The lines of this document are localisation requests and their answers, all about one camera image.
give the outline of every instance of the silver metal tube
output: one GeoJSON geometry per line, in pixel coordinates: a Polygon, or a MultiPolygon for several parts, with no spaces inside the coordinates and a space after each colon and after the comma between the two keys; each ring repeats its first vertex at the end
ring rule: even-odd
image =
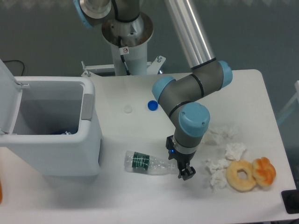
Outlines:
{"type": "Polygon", "coordinates": [[[165,0],[190,68],[214,59],[192,0],[165,0]]]}
{"type": "Polygon", "coordinates": [[[111,10],[111,0],[80,0],[82,11],[93,19],[102,19],[111,10]]]}
{"type": "Polygon", "coordinates": [[[89,4],[91,4],[96,8],[105,7],[110,2],[110,0],[87,0],[87,1],[89,2],[89,4]]]}

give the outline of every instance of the robotic arm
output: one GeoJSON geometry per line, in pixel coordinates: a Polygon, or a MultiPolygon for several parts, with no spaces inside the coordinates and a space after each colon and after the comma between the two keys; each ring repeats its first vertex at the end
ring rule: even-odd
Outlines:
{"type": "MultiPolygon", "coordinates": [[[[79,14],[83,12],[88,23],[94,24],[114,18],[112,22],[103,24],[102,31],[106,40],[118,48],[128,46],[134,49],[146,44],[153,28],[149,17],[139,12],[139,1],[111,2],[112,5],[109,0],[80,0],[79,14]]],[[[195,169],[190,167],[190,160],[210,121],[208,109],[195,101],[230,84],[233,73],[226,62],[216,60],[193,1],[165,0],[165,3],[192,74],[180,80],[164,76],[153,85],[152,92],[176,128],[174,135],[167,138],[166,148],[169,159],[178,162],[178,177],[187,180],[195,174],[195,169]]],[[[127,74],[128,69],[139,68],[140,64],[147,62],[146,58],[137,63],[133,63],[134,60],[126,63],[124,56],[119,57],[119,53],[118,58],[118,61],[114,59],[115,69],[121,67],[119,70],[125,70],[127,74]]],[[[132,72],[132,75],[135,74],[140,74],[140,70],[132,72]]]]}
{"type": "Polygon", "coordinates": [[[210,113],[196,100],[227,86],[233,73],[226,62],[216,60],[200,18],[191,0],[165,0],[192,74],[175,80],[163,77],[152,92],[175,126],[166,140],[169,159],[178,162],[179,178],[190,179],[190,167],[202,136],[207,131],[210,113]]]}

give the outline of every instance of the open lid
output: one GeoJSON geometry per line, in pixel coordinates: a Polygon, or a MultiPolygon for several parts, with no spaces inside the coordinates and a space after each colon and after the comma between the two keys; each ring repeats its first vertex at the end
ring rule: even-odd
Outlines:
{"type": "Polygon", "coordinates": [[[22,89],[0,60],[0,134],[12,133],[17,119],[22,89]]]}

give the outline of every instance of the orange pastry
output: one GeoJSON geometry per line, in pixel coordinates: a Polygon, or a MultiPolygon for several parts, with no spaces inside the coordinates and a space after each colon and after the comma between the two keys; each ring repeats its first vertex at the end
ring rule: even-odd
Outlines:
{"type": "Polygon", "coordinates": [[[258,185],[268,187],[273,183],[276,177],[276,170],[268,158],[262,157],[261,159],[253,160],[252,175],[258,185]]]}

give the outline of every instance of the bottle cap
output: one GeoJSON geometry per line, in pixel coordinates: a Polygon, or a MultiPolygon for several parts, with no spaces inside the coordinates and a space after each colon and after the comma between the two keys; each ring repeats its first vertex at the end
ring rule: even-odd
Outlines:
{"type": "Polygon", "coordinates": [[[158,102],[155,101],[155,100],[151,100],[148,102],[148,108],[151,110],[151,111],[155,111],[157,108],[158,108],[158,102]]]}

